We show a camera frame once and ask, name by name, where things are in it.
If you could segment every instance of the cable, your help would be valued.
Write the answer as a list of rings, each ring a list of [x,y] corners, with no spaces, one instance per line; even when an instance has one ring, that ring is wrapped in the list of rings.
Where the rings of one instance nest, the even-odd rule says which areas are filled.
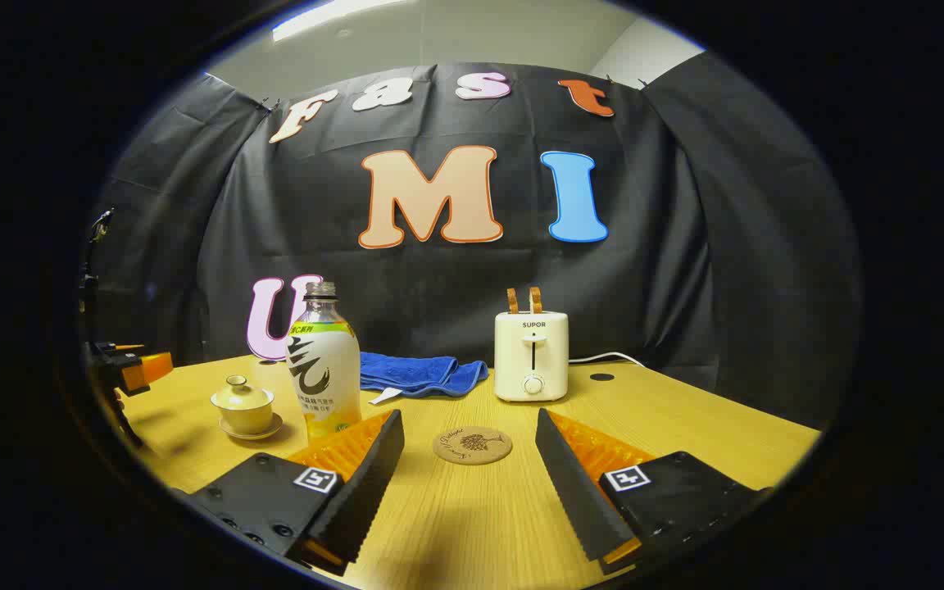
[[[630,360],[630,361],[636,363],[636,365],[643,366],[643,363],[642,363],[642,362],[640,362],[640,361],[638,361],[638,360],[636,360],[636,359],[630,357],[629,355],[623,355],[623,354],[621,354],[621,352],[603,352],[602,355],[595,355],[595,356],[593,356],[593,357],[572,358],[572,359],[570,359],[569,362],[588,362],[588,361],[591,361],[591,360],[596,360],[596,359],[598,359],[598,358],[614,357],[614,356],[618,356],[618,357],[621,357],[621,358],[623,358],[623,359]]]

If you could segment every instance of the ceiling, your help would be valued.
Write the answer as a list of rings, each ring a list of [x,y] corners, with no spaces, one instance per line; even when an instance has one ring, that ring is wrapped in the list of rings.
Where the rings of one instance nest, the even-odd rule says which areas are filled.
[[[587,74],[637,18],[600,0],[405,0],[278,42],[272,30],[259,31],[206,71],[269,105],[411,65],[501,62]]]

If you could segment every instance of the white toaster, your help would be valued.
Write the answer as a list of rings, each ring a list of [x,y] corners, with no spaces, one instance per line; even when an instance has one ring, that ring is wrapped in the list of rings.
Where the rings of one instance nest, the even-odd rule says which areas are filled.
[[[497,314],[494,392],[508,401],[550,401],[565,396],[569,348],[566,314]]]

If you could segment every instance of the wooden table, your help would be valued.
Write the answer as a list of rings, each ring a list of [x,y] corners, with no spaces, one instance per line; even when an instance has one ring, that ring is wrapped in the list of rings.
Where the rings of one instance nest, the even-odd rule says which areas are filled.
[[[126,415],[147,446],[139,455],[166,484],[195,492],[254,452],[285,458],[304,448],[305,429],[284,363],[247,356],[179,367],[126,398]],[[595,381],[592,373],[610,373]],[[276,393],[280,432],[239,441],[217,426],[210,395],[229,374]],[[653,456],[686,451],[746,486],[775,485],[818,436],[774,415],[628,362],[570,367],[570,390],[555,402],[510,403],[494,396],[493,374],[462,399],[393,398],[366,403],[363,417],[403,411],[406,447],[348,585],[378,588],[584,588],[611,576],[589,561],[566,519],[534,444],[538,408],[567,415]],[[435,434],[479,425],[508,433],[506,459],[463,466],[432,452]]]

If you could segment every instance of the plastic bottle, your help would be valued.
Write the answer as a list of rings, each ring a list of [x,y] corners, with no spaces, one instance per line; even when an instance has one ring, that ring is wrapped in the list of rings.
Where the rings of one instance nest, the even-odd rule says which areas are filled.
[[[286,366],[310,441],[362,420],[359,340],[337,301],[333,283],[308,284],[304,313],[286,335]]]

